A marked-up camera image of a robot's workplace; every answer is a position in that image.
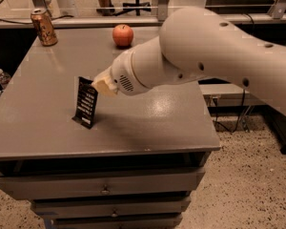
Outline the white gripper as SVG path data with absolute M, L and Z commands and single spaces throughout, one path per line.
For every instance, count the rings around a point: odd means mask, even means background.
M 126 50 L 119 54 L 114 59 L 111 68 L 107 68 L 93 79 L 92 86 L 105 96 L 116 96 L 117 89 L 125 95 L 147 92 L 149 88 L 141 84 L 134 74 L 132 59 L 132 50 Z

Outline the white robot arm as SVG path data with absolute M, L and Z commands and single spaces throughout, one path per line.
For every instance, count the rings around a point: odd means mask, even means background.
M 92 86 L 104 95 L 136 95 L 204 78 L 235 84 L 286 116 L 286 46 L 199 7 L 173 12 L 157 37 L 119 54 Z

